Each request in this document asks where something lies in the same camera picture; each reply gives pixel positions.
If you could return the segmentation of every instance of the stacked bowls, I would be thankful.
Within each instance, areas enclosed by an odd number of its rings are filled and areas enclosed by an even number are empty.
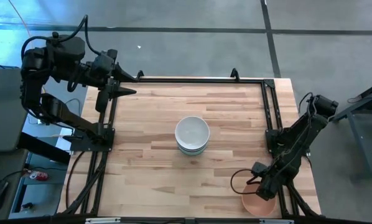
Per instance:
[[[210,128],[203,119],[197,116],[188,116],[176,125],[175,138],[178,148],[184,154],[199,155],[208,145]]]

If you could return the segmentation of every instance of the gray floor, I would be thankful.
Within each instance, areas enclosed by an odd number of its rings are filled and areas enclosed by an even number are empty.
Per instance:
[[[95,27],[265,28],[259,0],[12,1],[33,25],[75,26],[89,14]],[[267,0],[267,7],[273,29],[372,30],[372,0]],[[1,0],[0,24],[18,23]],[[0,29],[0,63],[19,66],[26,38],[25,30]],[[227,77],[236,67],[242,77],[274,77],[266,34],[91,32],[90,39],[96,49],[119,50],[118,61],[132,74],[143,69],[146,75]],[[281,77],[291,78],[297,101],[312,91],[337,100],[342,109],[372,86],[372,35],[274,35],[274,44]],[[85,60],[93,54],[88,51]],[[85,89],[74,96],[63,83],[54,84],[47,89],[59,98],[83,101]],[[349,180],[362,172],[362,161],[348,122],[329,124],[311,151],[322,213],[372,222],[372,181]]]

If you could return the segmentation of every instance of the orange bowl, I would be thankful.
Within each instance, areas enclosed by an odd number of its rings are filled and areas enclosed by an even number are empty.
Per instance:
[[[255,192],[259,187],[259,184],[247,185],[243,193]],[[241,200],[243,201],[244,208],[256,217],[266,217],[270,215],[274,207],[276,206],[276,197],[265,201],[256,194],[242,195]]]

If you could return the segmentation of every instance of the red object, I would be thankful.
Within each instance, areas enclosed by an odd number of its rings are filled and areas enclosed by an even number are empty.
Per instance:
[[[32,171],[30,174],[30,179],[38,181],[46,181],[48,179],[48,174],[41,171]]]

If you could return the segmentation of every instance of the wooden tabletop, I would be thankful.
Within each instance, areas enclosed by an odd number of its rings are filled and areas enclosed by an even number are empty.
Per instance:
[[[288,127],[299,117],[291,81],[282,78],[275,83],[283,126]],[[240,195],[230,189],[230,177],[238,169],[251,168],[256,161],[271,163],[264,138],[267,127],[260,85],[121,86],[137,93],[118,100],[116,134],[106,166],[99,216],[252,218]],[[267,93],[272,108],[270,91]],[[91,122],[99,117],[95,111],[97,94],[96,88],[89,87],[82,113]],[[191,115],[203,118],[211,132],[208,147],[199,156],[182,154],[175,142],[176,124]],[[90,152],[84,153],[75,168],[70,203],[85,185],[90,157]],[[242,190],[250,177],[248,172],[240,174],[234,180],[235,187]],[[311,208],[320,213],[312,171],[304,159],[294,183]],[[64,188],[58,212],[65,209]],[[285,193],[291,211],[288,191]],[[277,202],[270,217],[280,216]]]

